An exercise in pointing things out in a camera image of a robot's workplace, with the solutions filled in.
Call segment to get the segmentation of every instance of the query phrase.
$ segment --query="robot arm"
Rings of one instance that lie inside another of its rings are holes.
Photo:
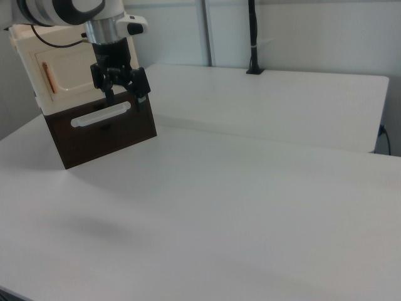
[[[143,17],[127,15],[122,0],[0,0],[0,29],[13,24],[85,24],[97,60],[91,66],[95,87],[113,105],[113,86],[123,86],[142,109],[150,87],[144,69],[131,67],[127,37],[145,33],[147,22]]]

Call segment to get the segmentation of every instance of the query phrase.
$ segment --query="power cord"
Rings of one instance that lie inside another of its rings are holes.
[[[2,293],[0,293],[0,300],[2,301],[8,301],[7,298],[5,296],[2,295]]]
[[[36,29],[35,29],[35,27],[34,27],[33,25],[31,25],[31,28],[32,28],[32,31],[33,31],[33,33],[35,34],[35,36],[36,36],[42,43],[44,43],[44,44],[46,44],[46,45],[48,45],[48,46],[50,46],[50,47],[54,47],[54,48],[69,48],[69,47],[73,47],[73,46],[76,46],[76,45],[78,45],[78,44],[81,44],[81,43],[83,42],[83,41],[78,41],[78,42],[75,42],[75,43],[72,43],[72,44],[69,44],[69,45],[55,45],[55,44],[51,44],[51,43],[45,41],[45,40],[38,34],[38,32],[36,31]]]
[[[388,145],[388,155],[391,156],[391,145],[390,145],[390,137],[388,136],[388,132],[386,130],[386,126],[384,124],[380,124],[378,129],[378,137],[385,134],[387,138],[387,145]]]

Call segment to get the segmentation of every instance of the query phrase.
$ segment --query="pole base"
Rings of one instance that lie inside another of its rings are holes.
[[[246,74],[255,74],[255,75],[260,75],[260,74],[262,74],[262,73],[263,73],[263,71],[264,71],[264,69],[260,69],[260,68],[258,68],[258,69],[255,69],[255,70],[253,70],[253,69],[249,69],[249,70],[246,72]]]

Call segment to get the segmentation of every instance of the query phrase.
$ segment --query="black cable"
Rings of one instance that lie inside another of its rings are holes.
[[[1,293],[0,293],[0,300],[8,301],[7,298],[5,296],[3,296]]]
[[[383,133],[386,135],[386,138],[387,138],[388,155],[391,156],[390,138],[388,137],[387,130],[386,130],[386,129],[383,129]]]
[[[35,36],[36,36],[42,43],[44,43],[44,44],[46,44],[46,45],[48,45],[48,46],[50,46],[50,47],[54,47],[54,48],[69,48],[69,47],[73,47],[73,46],[76,46],[76,45],[82,43],[82,41],[78,41],[78,42],[75,42],[75,43],[72,43],[72,44],[69,44],[69,45],[54,45],[54,44],[51,44],[51,43],[45,41],[42,37],[40,37],[40,35],[38,34],[38,32],[36,31],[36,29],[35,29],[35,27],[34,27],[33,25],[31,25],[31,28],[32,28],[32,31],[33,31],[33,33],[35,34]]]

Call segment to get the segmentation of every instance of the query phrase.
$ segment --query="white handle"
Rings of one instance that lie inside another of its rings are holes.
[[[119,103],[118,105],[104,108],[103,110],[75,118],[71,120],[71,125],[73,127],[87,127],[88,125],[95,124],[97,122],[124,114],[130,108],[131,103],[129,102]]]

